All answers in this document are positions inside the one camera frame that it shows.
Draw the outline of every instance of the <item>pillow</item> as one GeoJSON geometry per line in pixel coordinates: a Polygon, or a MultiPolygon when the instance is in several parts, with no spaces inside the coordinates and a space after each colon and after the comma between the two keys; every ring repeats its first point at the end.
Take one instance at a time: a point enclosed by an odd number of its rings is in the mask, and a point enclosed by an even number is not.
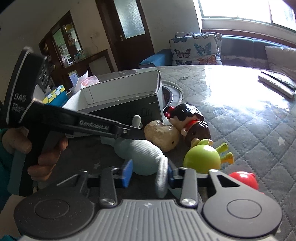
{"type": "Polygon", "coordinates": [[[204,55],[196,60],[175,60],[173,61],[172,65],[198,65],[198,64],[215,64],[215,65],[222,65],[221,58],[216,54],[204,55]]]}
{"type": "Polygon", "coordinates": [[[217,37],[214,34],[207,36],[186,36],[186,37],[175,37],[170,39],[171,51],[173,54],[172,65],[177,65],[176,60],[181,62],[178,63],[191,63],[197,62],[198,58],[205,55],[217,55],[219,56],[218,45],[216,44],[217,37]]]}
{"type": "Polygon", "coordinates": [[[265,46],[269,68],[296,81],[296,49],[265,46]]]}
{"type": "Polygon", "coordinates": [[[219,33],[186,33],[186,32],[176,32],[175,36],[176,37],[185,37],[185,36],[193,36],[193,35],[209,35],[209,34],[214,34],[217,37],[217,44],[219,47],[219,53],[221,53],[221,48],[222,48],[222,34],[219,33]]]}

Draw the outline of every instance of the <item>blue tab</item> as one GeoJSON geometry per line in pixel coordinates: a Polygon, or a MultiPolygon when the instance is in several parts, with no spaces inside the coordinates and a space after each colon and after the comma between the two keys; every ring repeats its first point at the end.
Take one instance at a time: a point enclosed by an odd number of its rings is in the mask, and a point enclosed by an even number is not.
{"type": "Polygon", "coordinates": [[[168,183],[169,183],[169,186],[174,187],[174,182],[175,182],[175,179],[174,179],[174,175],[173,175],[173,170],[172,170],[171,166],[168,165],[168,183]]]}
{"type": "Polygon", "coordinates": [[[129,160],[122,165],[122,187],[127,188],[133,174],[133,160],[129,160]]]}

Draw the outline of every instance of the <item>window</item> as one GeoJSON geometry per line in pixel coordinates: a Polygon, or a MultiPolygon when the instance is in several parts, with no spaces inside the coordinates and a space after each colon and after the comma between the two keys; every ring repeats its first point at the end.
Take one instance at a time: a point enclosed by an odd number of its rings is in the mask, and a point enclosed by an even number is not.
{"type": "Polygon", "coordinates": [[[236,18],[296,31],[294,11],[283,0],[199,0],[203,18],[236,18]]]}

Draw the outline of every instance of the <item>red ball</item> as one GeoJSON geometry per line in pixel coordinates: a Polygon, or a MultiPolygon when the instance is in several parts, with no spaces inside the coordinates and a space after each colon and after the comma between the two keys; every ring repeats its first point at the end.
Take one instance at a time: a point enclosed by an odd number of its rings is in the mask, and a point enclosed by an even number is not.
{"type": "Polygon", "coordinates": [[[230,177],[233,177],[234,179],[248,185],[249,187],[252,187],[256,190],[259,189],[256,177],[254,173],[251,172],[233,172],[229,174],[230,177]]]}

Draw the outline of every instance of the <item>sofa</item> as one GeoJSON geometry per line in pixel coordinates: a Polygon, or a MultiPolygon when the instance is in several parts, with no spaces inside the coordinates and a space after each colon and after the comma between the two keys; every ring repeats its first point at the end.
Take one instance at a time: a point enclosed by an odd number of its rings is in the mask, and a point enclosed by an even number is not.
{"type": "MultiPolygon", "coordinates": [[[[221,61],[223,65],[244,66],[259,69],[269,69],[265,46],[282,46],[270,41],[223,35],[221,61]]],[[[172,65],[171,49],[163,49],[143,60],[139,68],[172,65]]]]}

